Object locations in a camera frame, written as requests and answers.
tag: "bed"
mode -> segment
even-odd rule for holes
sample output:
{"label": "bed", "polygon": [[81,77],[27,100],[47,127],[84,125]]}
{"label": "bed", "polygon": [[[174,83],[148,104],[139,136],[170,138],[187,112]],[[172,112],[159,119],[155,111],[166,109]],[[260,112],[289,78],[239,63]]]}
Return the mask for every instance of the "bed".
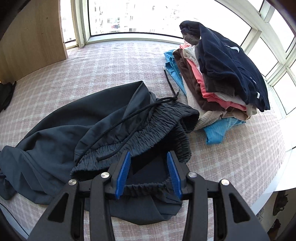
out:
{"label": "bed", "polygon": [[[17,82],[10,106],[0,113],[0,150],[15,146],[40,120],[59,107],[113,86],[142,80],[157,97],[172,96],[163,68],[164,52],[178,45],[153,41],[112,41],[68,50],[67,60],[46,66]],[[178,86],[170,78],[173,88]],[[179,101],[187,104],[180,91]],[[284,140],[271,109],[246,124],[233,127],[218,145],[206,145],[203,130],[189,135],[192,151],[188,167],[205,179],[226,178],[251,206],[265,191],[285,158]],[[31,231],[45,205],[20,194],[2,203],[20,225]],[[209,203],[208,238],[213,236],[213,208]],[[116,240],[182,240],[186,201],[167,222],[137,226],[112,218]],[[84,215],[84,239],[89,238],[89,214]]]}

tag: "metal screw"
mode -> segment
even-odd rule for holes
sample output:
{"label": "metal screw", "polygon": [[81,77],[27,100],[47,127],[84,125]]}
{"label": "metal screw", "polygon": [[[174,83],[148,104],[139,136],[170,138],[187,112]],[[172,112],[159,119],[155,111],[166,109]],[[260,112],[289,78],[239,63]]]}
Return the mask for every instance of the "metal screw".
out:
{"label": "metal screw", "polygon": [[222,180],[221,180],[221,183],[222,183],[222,185],[224,185],[224,186],[228,186],[230,182],[229,182],[227,179],[222,179]]}
{"label": "metal screw", "polygon": [[195,177],[197,177],[197,173],[196,172],[189,172],[188,176],[195,178]]}
{"label": "metal screw", "polygon": [[77,181],[75,179],[71,179],[71,180],[69,180],[68,183],[69,183],[70,186],[73,186],[73,185],[75,185],[77,183]]}
{"label": "metal screw", "polygon": [[108,172],[103,172],[102,174],[101,174],[101,177],[102,178],[108,178],[110,176],[110,174],[108,173]]}

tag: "black drawstring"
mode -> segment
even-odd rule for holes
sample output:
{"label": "black drawstring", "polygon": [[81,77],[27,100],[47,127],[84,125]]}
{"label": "black drawstring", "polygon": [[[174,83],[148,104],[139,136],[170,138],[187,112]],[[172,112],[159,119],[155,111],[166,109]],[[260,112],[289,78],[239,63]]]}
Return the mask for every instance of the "black drawstring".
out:
{"label": "black drawstring", "polygon": [[[77,166],[77,164],[79,163],[79,161],[81,160],[81,158],[84,156],[84,154],[94,145],[98,142],[98,140],[100,140],[103,135],[105,135],[106,133],[108,133],[109,131],[111,131],[112,129],[114,129],[115,127],[117,127],[118,125],[120,125],[121,123],[123,123],[124,121],[134,117],[135,115],[143,112],[144,110],[148,109],[148,108],[152,108],[153,106],[155,105],[158,105],[158,104],[163,104],[163,103],[168,103],[168,102],[171,102],[171,101],[174,101],[174,100],[177,100],[177,96],[178,96],[179,92],[175,95],[175,97],[165,97],[165,98],[161,98],[159,100],[157,100],[156,102],[154,103],[151,103],[149,105],[146,105],[145,107],[137,110],[136,112],[134,113],[131,113],[130,115],[128,115],[127,117],[125,117],[124,119],[122,119],[121,121],[119,121],[118,123],[114,124],[113,126],[111,126],[109,129],[107,129],[106,131],[104,131],[102,134],[100,134],[90,145],[87,146],[87,148],[83,151],[82,154],[80,154],[79,158],[77,159],[76,163],[75,163],[75,166]],[[113,151],[112,153],[110,154],[107,154],[105,156],[102,156],[102,157],[97,157],[97,161],[102,161],[104,159],[107,159],[111,156],[113,156],[115,153],[117,153],[122,147],[123,145],[126,144],[126,142],[131,138],[131,136],[137,131],[138,127],[140,126],[140,123],[137,125],[137,127],[128,135],[128,137],[120,144],[120,146],[115,150]]]}
{"label": "black drawstring", "polygon": [[167,78],[167,81],[168,81],[168,84],[169,84],[169,86],[170,86],[170,89],[171,89],[172,93],[174,94],[174,97],[177,97],[177,96],[179,95],[179,91],[178,91],[177,93],[175,93],[172,84],[171,84],[170,81],[168,80],[168,75],[167,75],[167,73],[166,73],[164,67],[163,67],[163,71],[164,71],[164,73],[165,73],[165,77]]}

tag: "white nike swoosh logo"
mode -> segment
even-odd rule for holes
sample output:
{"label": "white nike swoosh logo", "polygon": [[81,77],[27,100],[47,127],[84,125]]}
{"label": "white nike swoosh logo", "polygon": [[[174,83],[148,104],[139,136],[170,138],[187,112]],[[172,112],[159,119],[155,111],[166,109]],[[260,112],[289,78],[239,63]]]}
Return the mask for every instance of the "white nike swoosh logo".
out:
{"label": "white nike swoosh logo", "polygon": [[234,47],[230,47],[230,46],[228,46],[228,45],[226,45],[226,44],[224,44],[224,45],[227,46],[227,47],[229,47],[229,48],[231,48],[231,49],[236,49],[237,52],[239,53],[239,48],[238,48],[238,47],[236,47],[236,46],[234,46]]}

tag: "wooden board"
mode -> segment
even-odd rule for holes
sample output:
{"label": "wooden board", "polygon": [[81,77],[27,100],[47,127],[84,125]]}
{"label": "wooden board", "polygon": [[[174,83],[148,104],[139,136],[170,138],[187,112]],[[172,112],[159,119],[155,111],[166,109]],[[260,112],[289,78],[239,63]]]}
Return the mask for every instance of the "wooden board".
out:
{"label": "wooden board", "polygon": [[66,58],[60,0],[31,0],[0,41],[0,81],[17,81]]}

